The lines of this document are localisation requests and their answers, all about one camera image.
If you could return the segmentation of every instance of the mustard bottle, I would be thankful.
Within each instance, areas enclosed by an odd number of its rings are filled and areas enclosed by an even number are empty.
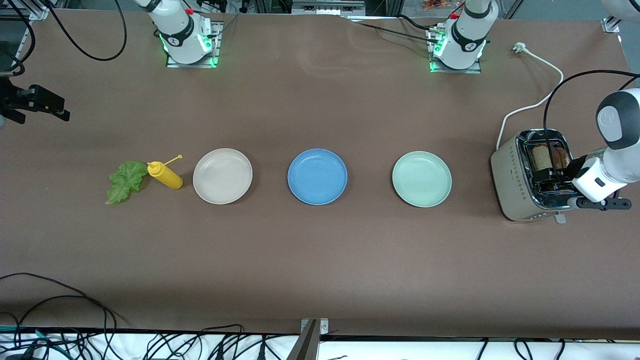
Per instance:
[[[174,190],[178,190],[180,187],[182,187],[182,178],[166,166],[172,161],[178,159],[182,159],[182,155],[178,155],[164,164],[160,161],[147,163],[147,170],[149,171],[149,175],[153,176],[166,186],[169,186]]]

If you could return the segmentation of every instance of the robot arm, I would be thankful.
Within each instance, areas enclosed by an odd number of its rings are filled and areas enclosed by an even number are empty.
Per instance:
[[[608,146],[584,158],[572,183],[589,200],[600,202],[640,181],[640,88],[607,96],[598,107],[596,123]]]
[[[602,7],[615,19],[640,23],[638,0],[602,0]]]
[[[495,0],[467,0],[459,18],[444,22],[446,39],[434,55],[452,69],[469,68],[482,54],[498,10]]]
[[[179,0],[134,0],[153,19],[166,52],[176,61],[190,64],[211,52],[206,38],[209,19],[182,8]]]

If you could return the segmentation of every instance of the brown tabletop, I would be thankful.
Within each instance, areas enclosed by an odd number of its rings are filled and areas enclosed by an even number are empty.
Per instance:
[[[117,13],[60,17],[92,54],[119,48]],[[335,16],[241,15],[217,69],[167,69],[148,15],[126,19],[127,49],[107,63],[76,51],[51,17],[34,25],[35,52],[14,83],[63,96],[71,121],[28,113],[27,124],[0,131],[0,274],[81,288],[122,314],[121,327],[295,332],[300,318],[323,317],[339,334],[640,338],[640,209],[510,222],[489,168],[503,116],[557,83],[513,44],[565,74],[627,69],[618,37],[597,22],[498,21],[483,73],[465,76],[430,73],[419,40]],[[374,23],[420,35],[397,20]],[[549,124],[574,155],[604,145],[596,107],[626,80],[593,75],[558,93]],[[513,117],[505,139],[541,127],[541,115]],[[222,147],[246,154],[254,175],[241,200],[215,206],[191,176]],[[314,147],[336,152],[349,172],[327,206],[305,205],[287,186],[291,160]],[[416,150],[451,170],[437,207],[409,206],[392,187],[394,163]],[[182,189],[151,179],[104,204],[121,162],[177,154]],[[622,194],[640,201],[640,186]],[[0,306],[16,312],[67,293],[24,278],[0,289]],[[60,300],[26,324],[102,326],[87,309]]]

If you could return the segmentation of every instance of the wire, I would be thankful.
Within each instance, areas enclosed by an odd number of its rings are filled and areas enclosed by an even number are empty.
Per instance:
[[[20,320],[18,321],[18,326],[22,325],[22,323],[25,321],[26,317],[32,312],[34,311],[37,307],[41,306],[42,304],[45,304],[48,301],[54,300],[54,299],[85,299],[88,302],[92,303],[93,305],[98,306],[99,308],[102,309],[102,312],[104,313],[104,332],[102,334],[104,334],[104,339],[106,341],[106,347],[104,349],[104,353],[102,355],[102,358],[105,358],[107,353],[109,351],[111,351],[114,355],[116,355],[117,358],[119,358],[119,360],[124,360],[122,357],[120,357],[111,347],[111,341],[113,340],[113,337],[115,335],[115,332],[117,330],[117,322],[116,322],[116,317],[115,317],[115,313],[114,311],[110,310],[108,307],[106,307],[105,305],[103,305],[102,303],[100,303],[98,300],[88,296],[85,292],[74,288],[73,286],[69,286],[63,282],[57,281],[55,279],[51,279],[50,277],[45,277],[42,275],[37,275],[37,274],[32,274],[32,273],[27,273],[27,272],[19,272],[19,273],[14,273],[14,274],[9,274],[9,275],[5,275],[0,277],[0,281],[7,279],[9,277],[14,277],[14,276],[20,276],[20,275],[25,275],[25,276],[30,276],[30,277],[35,277],[37,279],[42,279],[42,280],[46,280],[49,282],[53,282],[54,284],[60,285],[66,289],[72,290],[76,293],[78,293],[79,295],[59,295],[59,296],[55,296],[55,297],[50,297],[48,299],[45,299],[39,303],[37,303],[36,305],[32,306],[31,309],[27,310],[27,312],[22,315],[22,317],[20,318]],[[111,321],[113,322],[113,330],[111,332],[111,336],[109,337],[107,335],[107,329],[108,329],[108,317],[107,315],[109,315],[111,317]]]
[[[36,33],[33,31],[33,28],[31,27],[29,20],[22,14],[20,9],[18,9],[18,7],[13,3],[13,0],[7,0],[7,2],[11,6],[11,8],[18,13],[20,20],[22,20],[24,25],[27,27],[27,30],[29,31],[29,38],[31,39],[31,43],[29,44],[29,49],[27,49],[27,52],[24,54],[24,57],[21,59],[21,62],[24,63],[25,61],[27,61],[29,56],[31,56],[33,49],[36,47]],[[14,67],[9,69],[9,71],[15,70],[15,68],[18,66],[19,66],[18,63],[16,63]]]
[[[560,82],[560,84],[558,84],[556,86],[556,88],[554,89],[554,91],[551,92],[551,94],[549,95],[548,99],[547,99],[547,104],[545,105],[545,112],[542,115],[542,126],[544,129],[544,134],[545,134],[545,139],[547,141],[547,150],[549,153],[549,158],[553,159],[553,154],[551,153],[551,143],[549,141],[549,136],[548,136],[548,127],[547,127],[547,114],[549,111],[549,105],[551,105],[551,99],[554,98],[554,95],[556,94],[556,92],[566,83],[568,83],[569,81],[578,78],[580,76],[585,76],[585,75],[590,75],[590,74],[617,74],[617,75],[624,75],[624,76],[630,76],[632,78],[640,78],[640,74],[634,74],[633,72],[628,72],[628,71],[620,71],[620,70],[589,70],[589,71],[583,71],[583,72],[579,72],[577,74],[571,75],[570,77],[566,78],[564,81]],[[557,169],[556,169],[556,164],[554,161],[551,161],[551,168],[554,172],[555,177],[558,179],[558,181],[560,181],[560,176],[557,173]]]
[[[624,85],[622,85],[622,86],[618,89],[618,91],[620,91],[620,90],[624,90],[624,88],[626,88],[626,87],[627,87],[627,86],[629,86],[631,83],[633,83],[637,78],[638,78],[637,76],[634,76],[634,77],[630,78],[630,79],[629,79],[629,81],[627,81]]]
[[[71,37],[71,35],[69,35],[69,32],[67,31],[65,26],[62,24],[62,21],[60,21],[60,19],[58,18],[58,14],[56,14],[56,12],[54,10],[54,6],[51,3],[51,1],[50,0],[44,0],[44,3],[46,5],[46,7],[49,9],[49,11],[51,11],[51,15],[53,15],[53,18],[56,20],[56,22],[60,26],[60,29],[65,34],[67,39],[69,39],[69,41],[71,41],[71,44],[73,44],[76,47],[76,49],[78,49],[81,53],[83,53],[88,58],[91,58],[91,59],[97,60],[97,61],[111,61],[111,60],[114,60],[115,58],[120,56],[120,54],[122,54],[122,52],[124,51],[124,48],[127,46],[127,23],[124,20],[124,14],[122,13],[122,9],[120,7],[120,3],[118,2],[118,0],[113,0],[113,2],[116,3],[116,7],[118,8],[118,13],[120,14],[120,20],[122,21],[122,30],[124,32],[124,36],[123,36],[123,39],[122,39],[122,47],[113,56],[110,56],[108,58],[98,58],[98,57],[96,57],[94,55],[91,55],[90,53],[87,53],[82,47],[80,47],[80,45],[77,44],[77,42]]]
[[[15,61],[16,65],[18,65],[20,67],[20,70],[13,72],[13,76],[19,76],[19,75],[24,74],[24,64],[22,63],[22,60],[16,58],[15,55],[10,53],[9,50],[5,49],[4,47],[0,47],[0,51],[2,51],[4,54],[9,56],[11,58],[11,60]],[[11,69],[7,70],[7,72],[9,72],[9,71],[11,71],[13,69],[15,69],[15,66],[12,67]]]
[[[413,25],[413,27],[415,27],[415,28],[419,28],[421,30],[428,30],[429,29],[429,26],[422,26],[422,25],[416,23],[415,21],[413,21],[409,16],[400,14],[400,15],[396,15],[396,17],[398,19],[407,20],[409,22],[409,24]]]
[[[264,341],[271,340],[271,339],[275,339],[275,338],[279,338],[279,337],[282,337],[282,336],[287,336],[287,335],[286,335],[286,334],[274,335],[274,336],[272,336],[272,337],[270,337],[270,338],[265,339]],[[248,347],[246,347],[244,350],[240,351],[240,352],[237,354],[237,356],[232,357],[232,358],[231,358],[231,360],[236,360],[238,357],[240,357],[242,354],[244,354],[247,350],[251,349],[251,348],[252,348],[252,347],[254,347],[255,345],[258,345],[259,343],[262,343],[262,341],[263,341],[263,340],[262,340],[262,339],[260,339],[260,341],[256,341],[255,343],[253,343],[253,344],[249,345],[249,346],[248,346]]]
[[[556,354],[556,357],[554,358],[554,360],[560,360],[560,357],[562,356],[562,353],[564,352],[564,346],[565,346],[564,339],[560,339],[560,342],[562,343],[562,345],[560,345],[560,350]]]
[[[522,355],[522,354],[520,353],[520,350],[518,349],[518,342],[523,343],[523,344],[524,344],[524,347],[527,349],[527,353],[528,353],[528,355],[529,355],[529,358],[528,358],[528,359],[527,359],[526,357],[524,357],[524,355]],[[513,348],[514,348],[514,349],[516,349],[516,352],[518,353],[518,356],[520,356],[520,358],[521,358],[522,360],[533,360],[533,355],[531,355],[531,349],[529,349],[529,346],[527,345],[527,342],[526,342],[526,341],[524,341],[523,339],[516,339],[516,340],[513,342]]]
[[[544,60],[543,58],[539,57],[538,55],[530,52],[524,43],[516,43],[516,45],[513,47],[514,52],[517,53],[525,53],[528,54],[529,56],[533,57],[534,59],[537,59],[539,61],[542,61],[543,63],[549,65],[550,67],[552,67],[555,71],[558,71],[558,73],[560,73],[560,81],[558,82],[558,86],[563,82],[564,80],[564,73],[562,72],[562,70],[560,70],[559,68],[557,68],[554,64],[550,63],[547,60]],[[507,124],[507,119],[514,115],[517,114],[521,111],[524,110],[529,110],[529,109],[533,109],[533,108],[537,108],[538,106],[542,105],[543,102],[545,102],[547,99],[549,99],[549,97],[553,94],[553,92],[550,92],[547,96],[545,96],[544,98],[542,98],[542,100],[538,101],[538,103],[533,104],[533,105],[529,105],[529,106],[525,106],[524,108],[520,108],[517,110],[513,110],[512,112],[508,113],[504,119],[502,119],[502,125],[500,126],[500,133],[498,133],[498,140],[495,142],[495,150],[498,151],[498,149],[500,149],[500,142],[502,141],[502,134],[504,133],[504,126]]]
[[[411,34],[407,34],[407,33],[401,33],[400,31],[396,31],[396,30],[389,30],[389,29],[385,29],[385,28],[381,28],[379,26],[375,26],[375,25],[369,25],[369,24],[363,24],[361,22],[359,22],[358,24],[362,25],[362,26],[366,26],[368,28],[373,28],[373,29],[378,29],[378,30],[382,30],[382,31],[386,31],[389,33],[393,33],[393,34],[398,34],[398,35],[402,35],[404,37],[408,37],[408,38],[416,38],[418,40],[422,40],[422,41],[426,41],[426,42],[433,42],[436,43],[438,42],[436,39],[432,39],[432,38],[425,38],[425,37],[417,37],[415,35],[411,35]]]
[[[484,344],[482,344],[482,347],[480,348],[480,352],[478,352],[478,356],[476,357],[476,360],[482,359],[482,354],[484,353],[486,346],[489,345],[489,338],[484,338],[483,341],[484,341]]]
[[[278,359],[278,360],[282,360],[282,359],[280,358],[280,356],[278,356],[278,354],[276,354],[276,352],[275,352],[275,351],[273,351],[273,350],[271,349],[271,347],[269,346],[269,344],[267,344],[267,339],[265,339],[265,340],[264,340],[264,346],[266,346],[266,347],[267,347],[267,350],[269,350],[269,351],[273,354],[273,356],[275,356],[275,357],[276,357],[276,359]]]

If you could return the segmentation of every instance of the lettuce leaf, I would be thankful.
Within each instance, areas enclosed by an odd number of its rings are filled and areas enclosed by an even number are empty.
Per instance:
[[[142,178],[147,174],[147,164],[127,161],[120,164],[118,171],[109,175],[111,188],[107,190],[105,204],[119,204],[129,196],[129,192],[139,192]]]

